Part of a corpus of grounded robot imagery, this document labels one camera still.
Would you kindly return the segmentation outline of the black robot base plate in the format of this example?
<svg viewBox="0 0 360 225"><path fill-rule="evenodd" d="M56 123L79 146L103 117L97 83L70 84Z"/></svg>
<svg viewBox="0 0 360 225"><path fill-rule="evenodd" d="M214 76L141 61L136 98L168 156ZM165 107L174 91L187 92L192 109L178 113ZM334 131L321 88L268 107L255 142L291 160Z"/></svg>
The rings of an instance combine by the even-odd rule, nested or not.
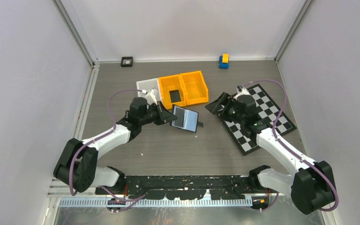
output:
<svg viewBox="0 0 360 225"><path fill-rule="evenodd" d="M240 200L246 194L275 193L254 187L246 175L126 176L106 189L130 199L145 195L149 200L199 200L208 194L213 200Z"/></svg>

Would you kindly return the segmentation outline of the dark grey credit card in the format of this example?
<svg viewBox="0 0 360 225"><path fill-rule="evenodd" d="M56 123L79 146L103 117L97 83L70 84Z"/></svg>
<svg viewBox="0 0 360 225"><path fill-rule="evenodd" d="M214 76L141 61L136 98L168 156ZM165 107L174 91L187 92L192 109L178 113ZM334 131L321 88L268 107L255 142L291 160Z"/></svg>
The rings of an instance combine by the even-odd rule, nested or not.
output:
<svg viewBox="0 0 360 225"><path fill-rule="evenodd" d="M170 94L171 103L181 102L181 96L179 90L171 90L169 91L169 94Z"/></svg>

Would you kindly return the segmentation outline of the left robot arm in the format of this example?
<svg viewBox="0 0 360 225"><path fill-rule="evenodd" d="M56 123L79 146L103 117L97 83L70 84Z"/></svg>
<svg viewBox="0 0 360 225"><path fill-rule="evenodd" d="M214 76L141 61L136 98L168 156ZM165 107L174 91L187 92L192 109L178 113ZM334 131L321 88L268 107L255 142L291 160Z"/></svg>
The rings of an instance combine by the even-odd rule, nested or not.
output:
<svg viewBox="0 0 360 225"><path fill-rule="evenodd" d="M71 194L101 186L114 194L120 194L125 188L123 172L110 166L98 167L98 159L135 139L144 125L154 123L159 126L177 118L165 109L161 101L149 103L143 97L136 97L125 116L116 122L114 127L92 138L68 140L54 168L53 176L68 185Z"/></svg>

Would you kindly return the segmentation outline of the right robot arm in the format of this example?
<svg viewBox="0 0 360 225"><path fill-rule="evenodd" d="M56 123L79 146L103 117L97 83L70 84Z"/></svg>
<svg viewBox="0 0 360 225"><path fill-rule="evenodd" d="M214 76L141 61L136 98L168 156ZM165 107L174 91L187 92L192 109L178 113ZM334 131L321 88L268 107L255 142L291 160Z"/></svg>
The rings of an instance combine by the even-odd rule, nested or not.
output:
<svg viewBox="0 0 360 225"><path fill-rule="evenodd" d="M269 152L287 171L283 174L268 165L249 172L249 187L254 192L265 188L291 198L296 208L308 215L316 210L331 211L339 203L331 166L317 162L289 144L270 123L257 112L254 98L249 93L231 96L222 93L205 107L219 118L240 125L241 133Z"/></svg>

